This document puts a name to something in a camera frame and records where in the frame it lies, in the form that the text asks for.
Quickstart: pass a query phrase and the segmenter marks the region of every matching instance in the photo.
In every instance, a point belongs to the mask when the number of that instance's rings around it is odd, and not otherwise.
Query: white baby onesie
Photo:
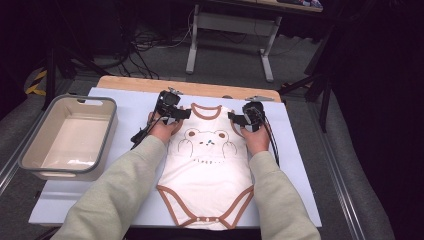
[[[230,109],[190,108],[170,139],[157,189],[176,225],[235,228],[253,197],[246,142],[228,119]]]

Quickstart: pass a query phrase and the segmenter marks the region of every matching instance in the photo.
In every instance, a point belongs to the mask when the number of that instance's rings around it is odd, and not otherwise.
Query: white table surface
[[[89,95],[111,97],[116,101],[118,106],[118,126],[107,157],[107,168],[119,156],[132,147],[133,144],[130,138],[138,132],[140,127],[145,127],[148,113],[153,111],[158,93],[93,88]],[[192,102],[211,107],[223,105],[234,109],[236,114],[241,114],[242,106],[247,103],[243,100],[182,95],[178,105],[188,106]],[[276,102],[263,102],[263,104],[279,149],[280,167],[298,190],[312,222],[315,226],[320,227],[321,220],[318,209],[285,106],[283,103]],[[164,162],[165,159],[162,160],[157,168],[156,182],[161,176]],[[29,222],[43,225],[62,224],[70,207],[91,184],[91,182],[79,181],[47,181],[33,209]],[[152,188],[150,195],[141,206],[139,214],[134,219],[132,225],[175,227],[171,215],[156,188]],[[259,227],[259,215],[253,199],[243,213],[237,227]]]

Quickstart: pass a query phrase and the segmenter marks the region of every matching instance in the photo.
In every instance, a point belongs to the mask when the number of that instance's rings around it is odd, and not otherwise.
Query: beige sleeve
[[[271,153],[257,153],[249,162],[255,177],[255,201],[263,240],[320,239],[299,193]]]
[[[52,239],[122,239],[149,195],[164,153],[162,141],[148,136],[122,155],[69,210]]]

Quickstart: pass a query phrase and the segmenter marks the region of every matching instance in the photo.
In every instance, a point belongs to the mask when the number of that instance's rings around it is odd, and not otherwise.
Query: wooden board
[[[224,95],[228,95],[234,99],[243,100],[248,97],[263,96],[273,98],[275,102],[281,102],[280,95],[274,90],[152,80],[144,78],[103,76],[102,78],[100,78],[97,87],[157,93],[163,90],[168,90],[168,87],[172,87],[176,90],[183,92],[185,95],[217,98],[221,98]]]

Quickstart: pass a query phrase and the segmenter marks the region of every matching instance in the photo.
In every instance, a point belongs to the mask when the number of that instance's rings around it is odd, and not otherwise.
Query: metal frame
[[[337,196],[339,197],[340,205],[342,207],[343,213],[346,218],[347,225],[349,227],[350,233],[352,235],[353,240],[365,240],[365,234],[362,230],[361,223],[359,221],[359,217],[355,211],[355,206],[350,197],[346,184],[344,182],[342,173],[340,172],[339,165],[337,163],[337,159],[334,156],[333,150],[331,148],[330,142],[325,135],[321,131],[321,126],[318,121],[318,110],[314,103],[307,103],[309,113],[313,118],[314,127],[319,136],[320,142],[325,150],[327,167],[333,180],[334,188],[336,189]]]
[[[221,30],[228,32],[237,32],[244,34],[252,34],[258,36],[267,36],[268,43],[264,49],[260,49],[262,65],[265,71],[267,82],[273,82],[271,66],[269,64],[269,52],[280,27],[281,17],[276,17],[275,21],[258,20],[242,17],[233,17],[221,14],[205,13],[200,11],[198,4],[194,7],[193,14],[193,34],[191,38],[191,46],[187,60],[186,73],[194,73],[194,64],[197,54],[197,31],[199,28]]]
[[[37,125],[40,122],[43,114],[44,114],[44,111],[40,111],[37,118],[35,119],[35,122],[31,126],[30,130],[25,135],[24,139],[21,141],[19,146],[16,148],[15,152],[13,152],[12,156],[9,158],[9,161],[7,161],[6,165],[0,171],[0,196],[6,190],[6,187],[7,187],[7,185],[9,185],[13,176],[15,176],[16,171],[18,171],[19,166],[18,166],[18,160],[17,159],[19,157],[19,154],[21,154],[23,148],[25,147],[25,144],[28,142],[28,139],[31,137],[32,133],[34,132],[35,128],[37,127]]]

